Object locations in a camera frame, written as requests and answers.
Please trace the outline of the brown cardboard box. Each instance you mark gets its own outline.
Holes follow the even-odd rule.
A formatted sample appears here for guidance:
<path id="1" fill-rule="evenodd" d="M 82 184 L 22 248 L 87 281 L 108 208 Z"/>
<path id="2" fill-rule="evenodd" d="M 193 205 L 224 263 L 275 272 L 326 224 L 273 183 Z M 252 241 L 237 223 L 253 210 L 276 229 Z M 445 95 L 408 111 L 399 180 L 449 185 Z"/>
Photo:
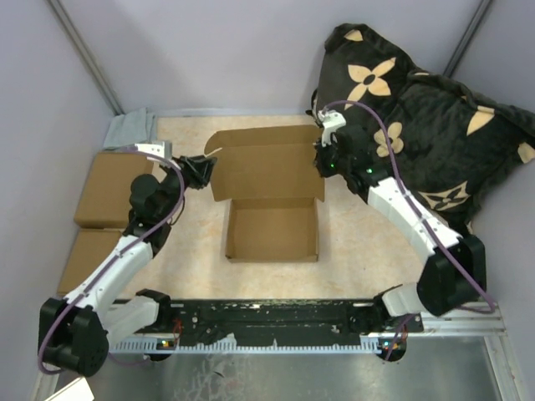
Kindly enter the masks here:
<path id="1" fill-rule="evenodd" d="M 229 201 L 225 257 L 230 262 L 316 262 L 317 204 L 324 179 L 314 166 L 314 125 L 220 130 L 206 142 L 217 162 L 216 202 Z"/>

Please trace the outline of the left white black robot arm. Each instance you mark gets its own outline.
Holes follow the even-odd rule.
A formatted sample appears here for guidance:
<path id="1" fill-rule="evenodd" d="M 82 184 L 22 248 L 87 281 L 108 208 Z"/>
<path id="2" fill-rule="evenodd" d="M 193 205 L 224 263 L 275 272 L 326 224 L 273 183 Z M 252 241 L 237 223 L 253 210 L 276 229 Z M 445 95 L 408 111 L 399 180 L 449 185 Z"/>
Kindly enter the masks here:
<path id="1" fill-rule="evenodd" d="M 185 204 L 186 190 L 205 188 L 217 160 L 204 155 L 146 157 L 159 163 L 165 178 L 157 180 L 151 174 L 134 178 L 129 222 L 115 248 L 74 290 L 61 299 L 49 298 L 40 308 L 37 365 L 41 373 L 68 370 L 93 376 L 117 343 L 146 327 L 165 331 L 173 322 L 171 300 L 161 292 L 142 290 L 118 308 L 111 306 L 161 251 L 173 215 Z"/>

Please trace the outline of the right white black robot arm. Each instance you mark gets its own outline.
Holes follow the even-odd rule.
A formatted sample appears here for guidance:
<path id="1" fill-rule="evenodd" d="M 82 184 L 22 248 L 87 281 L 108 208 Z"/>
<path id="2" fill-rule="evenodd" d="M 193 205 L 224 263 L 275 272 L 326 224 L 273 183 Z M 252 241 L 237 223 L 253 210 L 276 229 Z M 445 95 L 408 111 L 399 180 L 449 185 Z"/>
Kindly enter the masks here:
<path id="1" fill-rule="evenodd" d="M 484 296 L 486 252 L 476 236 L 439 221 L 396 179 L 391 165 L 376 164 L 340 128 L 324 128 L 314 148 L 319 174 L 342 176 L 352 194 L 398 229 L 423 265 L 417 282 L 379 293 L 359 313 L 363 332 L 390 331 L 403 317 L 423 312 L 441 317 Z"/>

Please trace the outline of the upper folded cardboard box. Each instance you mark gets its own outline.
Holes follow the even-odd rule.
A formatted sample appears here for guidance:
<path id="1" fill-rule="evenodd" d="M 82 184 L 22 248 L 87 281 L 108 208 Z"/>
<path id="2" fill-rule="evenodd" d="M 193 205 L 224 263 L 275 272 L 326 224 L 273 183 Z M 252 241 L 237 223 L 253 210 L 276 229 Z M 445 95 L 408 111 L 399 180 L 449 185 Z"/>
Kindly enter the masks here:
<path id="1" fill-rule="evenodd" d="M 130 185 L 150 174 L 153 163 L 141 155 L 99 152 L 93 160 L 74 222 L 86 229 L 124 229 L 129 222 Z"/>

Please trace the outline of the folded cardboard box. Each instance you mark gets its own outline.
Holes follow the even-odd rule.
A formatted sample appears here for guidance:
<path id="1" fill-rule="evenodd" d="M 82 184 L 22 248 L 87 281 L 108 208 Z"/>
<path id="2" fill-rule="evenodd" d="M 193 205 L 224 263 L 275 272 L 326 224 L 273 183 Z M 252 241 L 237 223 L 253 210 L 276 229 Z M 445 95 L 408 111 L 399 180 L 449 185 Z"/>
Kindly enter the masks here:
<path id="1" fill-rule="evenodd" d="M 150 174 L 153 163 L 141 155 L 99 152 L 93 160 L 74 222 L 86 229 L 124 229 L 129 222 L 130 185 Z"/>
<path id="2" fill-rule="evenodd" d="M 80 285 L 114 250 L 120 238 L 118 230 L 80 229 L 57 294 L 65 296 Z"/>

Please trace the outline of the lower folded cardboard box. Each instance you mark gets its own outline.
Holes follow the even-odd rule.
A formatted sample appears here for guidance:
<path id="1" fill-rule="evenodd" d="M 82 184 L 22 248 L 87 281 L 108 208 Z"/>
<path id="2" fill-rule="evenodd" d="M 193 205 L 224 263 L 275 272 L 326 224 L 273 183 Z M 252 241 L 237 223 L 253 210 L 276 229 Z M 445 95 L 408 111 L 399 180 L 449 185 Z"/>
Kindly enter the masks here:
<path id="1" fill-rule="evenodd" d="M 57 294 L 65 296 L 80 285 L 114 250 L 120 238 L 118 230 L 80 229 Z"/>

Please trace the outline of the grey folded cloth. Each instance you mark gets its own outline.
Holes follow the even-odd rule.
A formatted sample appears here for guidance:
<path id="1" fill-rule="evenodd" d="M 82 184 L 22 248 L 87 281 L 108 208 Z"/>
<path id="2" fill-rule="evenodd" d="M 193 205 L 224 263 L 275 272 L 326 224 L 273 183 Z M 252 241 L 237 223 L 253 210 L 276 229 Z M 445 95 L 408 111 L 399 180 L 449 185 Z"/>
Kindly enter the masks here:
<path id="1" fill-rule="evenodd" d="M 149 143 L 156 139 L 156 114 L 147 108 L 115 116 L 104 139 L 104 150 Z"/>

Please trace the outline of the black floral plush cushion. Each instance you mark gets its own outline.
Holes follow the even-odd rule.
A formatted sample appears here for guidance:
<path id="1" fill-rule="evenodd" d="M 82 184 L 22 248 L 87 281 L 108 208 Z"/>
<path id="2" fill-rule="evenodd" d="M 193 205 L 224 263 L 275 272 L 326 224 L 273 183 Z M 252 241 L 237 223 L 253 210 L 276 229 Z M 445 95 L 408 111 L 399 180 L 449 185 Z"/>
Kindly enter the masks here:
<path id="1" fill-rule="evenodd" d="M 418 67 L 365 24 L 344 23 L 324 44 L 312 116 L 341 113 L 364 129 L 376 164 L 396 163 L 405 186 L 467 234 L 488 193 L 534 157 L 534 115 Z"/>

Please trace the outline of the white object at bottom corner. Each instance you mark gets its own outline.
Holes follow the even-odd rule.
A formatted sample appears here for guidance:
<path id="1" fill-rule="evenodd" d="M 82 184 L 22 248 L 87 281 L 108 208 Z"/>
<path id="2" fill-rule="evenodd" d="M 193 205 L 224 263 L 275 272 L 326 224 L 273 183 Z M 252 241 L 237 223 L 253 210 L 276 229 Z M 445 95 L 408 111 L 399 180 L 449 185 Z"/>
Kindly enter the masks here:
<path id="1" fill-rule="evenodd" d="M 94 393 L 86 378 L 76 378 L 45 401 L 94 401 Z"/>

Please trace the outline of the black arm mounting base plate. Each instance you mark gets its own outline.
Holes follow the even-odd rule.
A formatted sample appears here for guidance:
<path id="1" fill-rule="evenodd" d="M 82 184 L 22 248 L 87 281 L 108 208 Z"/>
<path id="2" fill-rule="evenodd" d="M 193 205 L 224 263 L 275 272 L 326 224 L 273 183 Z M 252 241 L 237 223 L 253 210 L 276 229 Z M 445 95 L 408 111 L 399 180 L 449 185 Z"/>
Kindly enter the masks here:
<path id="1" fill-rule="evenodd" d="M 163 317 L 137 332 L 175 334 L 183 346 L 212 345 L 229 335 L 239 346 L 346 346 L 400 324 L 423 331 L 404 315 L 390 316 L 377 298 L 172 300 Z"/>

